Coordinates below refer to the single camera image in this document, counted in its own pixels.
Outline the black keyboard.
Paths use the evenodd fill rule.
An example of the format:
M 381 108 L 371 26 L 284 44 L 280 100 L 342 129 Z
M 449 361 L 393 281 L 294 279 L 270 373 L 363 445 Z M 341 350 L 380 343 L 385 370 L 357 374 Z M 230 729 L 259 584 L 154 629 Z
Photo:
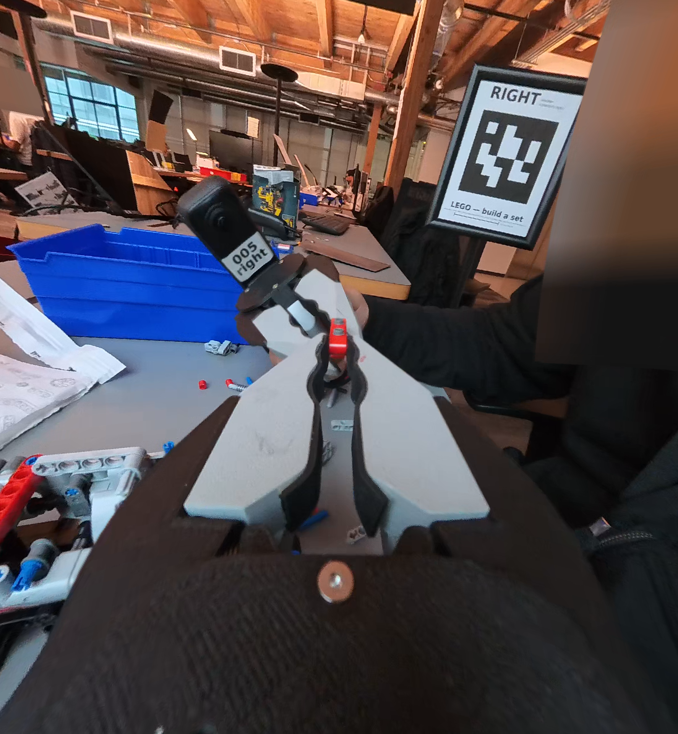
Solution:
M 307 227 L 315 232 L 322 234 L 328 234 L 332 236 L 340 236 L 345 234 L 351 224 L 348 219 L 334 215 L 314 215 L 300 212 L 298 220 L 304 227 Z

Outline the black white marker board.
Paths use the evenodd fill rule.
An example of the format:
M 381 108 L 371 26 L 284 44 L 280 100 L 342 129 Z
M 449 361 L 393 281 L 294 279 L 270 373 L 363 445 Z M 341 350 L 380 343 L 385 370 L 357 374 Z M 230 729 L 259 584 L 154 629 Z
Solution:
M 427 225 L 533 250 L 561 183 L 586 83 L 476 64 Z

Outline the grey red brick vehicle model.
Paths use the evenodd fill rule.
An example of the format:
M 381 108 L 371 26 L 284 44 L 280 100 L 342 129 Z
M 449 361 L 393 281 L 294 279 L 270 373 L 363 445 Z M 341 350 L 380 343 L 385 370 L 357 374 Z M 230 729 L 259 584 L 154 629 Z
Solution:
M 106 525 L 173 447 L 0 460 L 0 710 L 40 655 Z

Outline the person's right forearm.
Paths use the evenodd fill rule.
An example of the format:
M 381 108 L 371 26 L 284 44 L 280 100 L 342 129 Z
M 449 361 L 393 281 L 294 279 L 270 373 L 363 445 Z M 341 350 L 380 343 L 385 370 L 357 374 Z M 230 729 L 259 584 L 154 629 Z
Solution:
M 543 277 L 522 284 L 506 303 L 475 309 L 414 305 L 365 297 L 362 336 L 420 382 L 467 392 L 496 405 L 560 399 L 575 367 L 537 362 Z

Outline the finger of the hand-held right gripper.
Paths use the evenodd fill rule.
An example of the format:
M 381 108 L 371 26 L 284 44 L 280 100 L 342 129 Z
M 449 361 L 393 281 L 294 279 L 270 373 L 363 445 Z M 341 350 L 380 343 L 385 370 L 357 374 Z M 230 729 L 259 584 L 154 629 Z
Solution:
M 315 338 L 280 305 L 258 310 L 252 316 L 252 345 L 274 354 L 279 359 L 291 356 Z
M 316 307 L 323 325 L 330 326 L 332 320 L 343 319 L 347 333 L 362 338 L 357 312 L 339 281 L 321 271 L 310 270 L 298 281 L 298 297 Z

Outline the printed marker sheet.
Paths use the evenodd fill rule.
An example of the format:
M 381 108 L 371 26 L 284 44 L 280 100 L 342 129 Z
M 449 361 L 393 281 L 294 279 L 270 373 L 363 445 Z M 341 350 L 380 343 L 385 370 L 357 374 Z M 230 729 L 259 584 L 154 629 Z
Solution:
M 24 200 L 28 209 L 35 213 L 49 213 L 78 206 L 69 190 L 51 171 L 21 183 L 14 189 Z

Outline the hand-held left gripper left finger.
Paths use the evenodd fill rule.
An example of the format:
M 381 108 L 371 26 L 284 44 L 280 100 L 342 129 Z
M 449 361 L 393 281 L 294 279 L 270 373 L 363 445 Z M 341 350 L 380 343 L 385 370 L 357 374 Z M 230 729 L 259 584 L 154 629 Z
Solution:
M 297 530 L 321 489 L 325 336 L 263 375 L 235 407 L 184 502 L 192 517 Z

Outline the blue plastic bin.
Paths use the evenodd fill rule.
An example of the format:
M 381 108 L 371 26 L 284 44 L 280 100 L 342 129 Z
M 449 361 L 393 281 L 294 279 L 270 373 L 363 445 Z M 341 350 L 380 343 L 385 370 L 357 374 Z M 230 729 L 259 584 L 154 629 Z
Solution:
M 247 344 L 235 322 L 242 289 L 194 236 L 95 224 L 8 249 L 70 336 Z

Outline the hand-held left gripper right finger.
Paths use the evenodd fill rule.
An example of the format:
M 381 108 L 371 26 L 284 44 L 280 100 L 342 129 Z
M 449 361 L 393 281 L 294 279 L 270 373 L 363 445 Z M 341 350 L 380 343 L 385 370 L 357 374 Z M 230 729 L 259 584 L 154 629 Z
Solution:
M 368 537 L 487 518 L 484 498 L 437 399 L 376 349 L 349 338 L 354 506 Z

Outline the green yellow toy box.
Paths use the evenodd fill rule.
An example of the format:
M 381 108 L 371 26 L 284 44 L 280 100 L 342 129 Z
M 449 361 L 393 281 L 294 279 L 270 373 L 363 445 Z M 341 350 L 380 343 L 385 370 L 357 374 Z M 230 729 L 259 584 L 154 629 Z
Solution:
M 252 210 L 280 219 L 284 225 L 295 230 L 299 194 L 300 175 L 295 167 L 253 165 Z

